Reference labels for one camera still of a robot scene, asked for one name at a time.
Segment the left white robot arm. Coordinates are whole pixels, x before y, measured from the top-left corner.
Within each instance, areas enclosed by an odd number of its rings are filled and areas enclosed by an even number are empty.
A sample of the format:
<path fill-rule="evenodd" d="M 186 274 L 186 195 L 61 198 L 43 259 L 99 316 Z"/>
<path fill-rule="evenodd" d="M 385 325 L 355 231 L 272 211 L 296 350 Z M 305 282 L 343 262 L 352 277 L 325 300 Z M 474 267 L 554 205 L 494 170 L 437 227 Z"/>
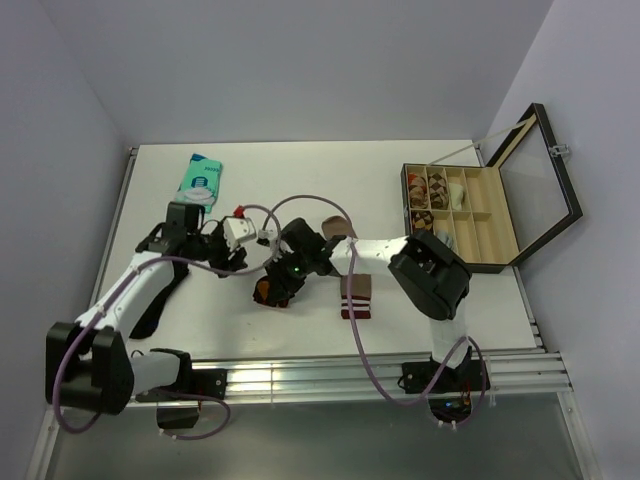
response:
<path fill-rule="evenodd" d="M 226 216 L 214 230 L 202 230 L 205 210 L 172 202 L 164 221 L 136 246 L 125 272 L 85 313 L 57 322 L 46 336 L 45 398 L 72 407 L 117 415 L 130 398 L 160 388 L 183 399 L 195 386 L 188 353 L 153 349 L 132 358 L 126 348 L 134 329 L 158 320 L 192 265 L 206 263 L 221 277 L 245 268 L 244 243 L 257 235 L 242 215 Z"/>

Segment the black red yellow argyle sock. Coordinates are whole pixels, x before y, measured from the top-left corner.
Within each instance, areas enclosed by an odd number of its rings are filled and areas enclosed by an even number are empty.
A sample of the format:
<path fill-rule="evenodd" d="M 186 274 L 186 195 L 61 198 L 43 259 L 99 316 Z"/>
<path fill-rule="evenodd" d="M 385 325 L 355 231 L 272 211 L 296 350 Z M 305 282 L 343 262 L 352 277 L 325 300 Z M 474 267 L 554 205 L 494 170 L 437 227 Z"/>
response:
<path fill-rule="evenodd" d="M 256 281 L 253 301 L 270 308 L 284 309 L 295 296 L 294 282 L 277 276 L 264 275 Z"/>

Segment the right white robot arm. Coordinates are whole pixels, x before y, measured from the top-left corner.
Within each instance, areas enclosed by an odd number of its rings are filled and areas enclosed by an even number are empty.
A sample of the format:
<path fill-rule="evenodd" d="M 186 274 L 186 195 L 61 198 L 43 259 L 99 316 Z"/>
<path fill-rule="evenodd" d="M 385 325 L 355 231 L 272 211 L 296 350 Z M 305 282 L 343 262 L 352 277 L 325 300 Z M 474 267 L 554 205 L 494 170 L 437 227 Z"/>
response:
<path fill-rule="evenodd" d="M 284 228 L 283 249 L 256 282 L 253 300 L 285 308 L 309 275 L 332 276 L 340 280 L 341 316 L 369 319 L 372 278 L 389 275 L 429 320 L 435 383 L 446 390 L 457 388 L 471 360 L 463 314 L 471 280 L 466 263 L 424 230 L 390 240 L 362 240 L 341 216 L 326 219 L 321 228 L 317 233 L 301 218 Z"/>

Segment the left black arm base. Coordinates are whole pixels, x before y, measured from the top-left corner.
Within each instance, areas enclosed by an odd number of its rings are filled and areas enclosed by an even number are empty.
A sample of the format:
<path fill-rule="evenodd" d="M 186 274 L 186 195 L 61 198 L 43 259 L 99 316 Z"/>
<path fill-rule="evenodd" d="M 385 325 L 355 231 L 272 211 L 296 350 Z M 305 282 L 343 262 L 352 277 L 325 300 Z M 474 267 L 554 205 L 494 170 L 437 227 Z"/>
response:
<path fill-rule="evenodd" d="M 228 371 L 223 368 L 194 369 L 181 386 L 157 387 L 135 396 L 137 403 L 153 403 L 156 423 L 164 430 L 179 434 L 195 434 L 196 426 L 205 420 L 204 401 L 223 401 L 226 395 Z M 195 402 L 195 406 L 162 407 L 160 403 Z"/>

